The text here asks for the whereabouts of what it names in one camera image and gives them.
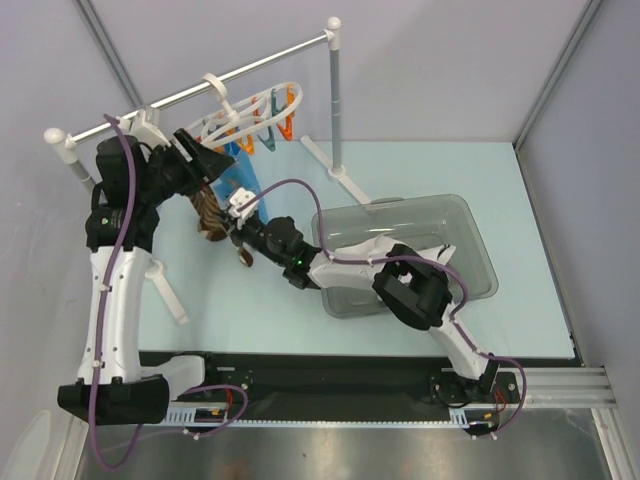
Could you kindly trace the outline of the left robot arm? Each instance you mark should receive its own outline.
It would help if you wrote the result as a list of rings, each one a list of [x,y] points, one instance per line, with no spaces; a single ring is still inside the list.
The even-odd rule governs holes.
[[[208,400],[220,388],[219,374],[199,355],[143,367],[138,334],[160,205],[201,191],[234,160],[183,129],[149,153],[142,146],[137,137],[122,134],[96,148],[101,180],[85,223],[92,268],[88,334],[75,382],[57,392],[60,408],[98,426],[159,424],[170,402],[187,390]]]

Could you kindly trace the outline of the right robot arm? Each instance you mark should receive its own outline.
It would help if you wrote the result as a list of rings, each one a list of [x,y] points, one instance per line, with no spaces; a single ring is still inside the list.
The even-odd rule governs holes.
[[[307,243],[290,217],[264,223],[256,214],[245,219],[234,214],[225,223],[234,245],[248,245],[271,260],[298,289],[375,293],[401,323],[430,333],[446,353],[469,399],[484,401],[496,391],[497,361],[479,350],[459,320],[469,293],[448,267],[454,247],[416,252],[380,235],[330,252]]]

